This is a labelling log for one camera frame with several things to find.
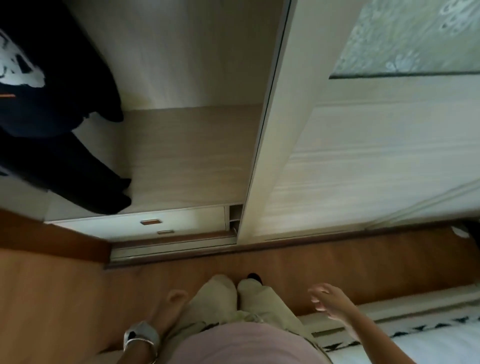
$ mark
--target wardrobe drawer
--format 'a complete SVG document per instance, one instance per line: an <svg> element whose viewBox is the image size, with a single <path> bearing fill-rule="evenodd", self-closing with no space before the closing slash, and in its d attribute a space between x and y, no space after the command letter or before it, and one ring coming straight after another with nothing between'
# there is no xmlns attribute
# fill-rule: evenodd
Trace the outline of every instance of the wardrobe drawer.
<svg viewBox="0 0 480 364"><path fill-rule="evenodd" d="M51 223L113 242L226 230L223 206L80 218Z"/></svg>

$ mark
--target black trousers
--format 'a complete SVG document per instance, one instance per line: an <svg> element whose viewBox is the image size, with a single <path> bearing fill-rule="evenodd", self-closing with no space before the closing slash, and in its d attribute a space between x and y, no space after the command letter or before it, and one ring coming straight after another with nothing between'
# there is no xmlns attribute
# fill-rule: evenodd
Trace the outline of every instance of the black trousers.
<svg viewBox="0 0 480 364"><path fill-rule="evenodd" d="M0 166L98 214L116 214L132 203L122 193L130 180L95 158L73 133L30 139L0 129Z"/></svg>

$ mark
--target drawer handle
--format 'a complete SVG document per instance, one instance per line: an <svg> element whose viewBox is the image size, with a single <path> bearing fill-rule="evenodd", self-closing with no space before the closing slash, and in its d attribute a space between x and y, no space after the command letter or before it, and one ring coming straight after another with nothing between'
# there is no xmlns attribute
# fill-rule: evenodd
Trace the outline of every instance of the drawer handle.
<svg viewBox="0 0 480 364"><path fill-rule="evenodd" d="M140 221L140 223L142 225L155 225L155 224L161 224L162 221L157 219L157 218L153 218L151 220L142 220L142 221Z"/></svg>
<svg viewBox="0 0 480 364"><path fill-rule="evenodd" d="M162 230L162 231L157 231L156 233L158 235L164 235L164 234L173 234L175 231L174 230Z"/></svg>

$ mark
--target open wardrobe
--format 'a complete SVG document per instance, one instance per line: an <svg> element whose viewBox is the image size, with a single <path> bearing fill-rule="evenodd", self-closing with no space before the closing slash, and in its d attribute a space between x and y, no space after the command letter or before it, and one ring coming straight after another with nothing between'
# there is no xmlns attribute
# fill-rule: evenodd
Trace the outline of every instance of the open wardrobe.
<svg viewBox="0 0 480 364"><path fill-rule="evenodd" d="M454 3L8 4L0 208L111 265L474 218L478 31Z"/></svg>

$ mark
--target pink shirt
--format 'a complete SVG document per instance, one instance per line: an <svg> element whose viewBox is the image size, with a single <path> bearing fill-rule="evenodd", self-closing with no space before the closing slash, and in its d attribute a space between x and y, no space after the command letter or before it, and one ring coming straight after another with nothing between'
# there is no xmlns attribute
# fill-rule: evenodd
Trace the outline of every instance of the pink shirt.
<svg viewBox="0 0 480 364"><path fill-rule="evenodd" d="M304 338L268 324L220 325L184 340L168 364L330 364Z"/></svg>

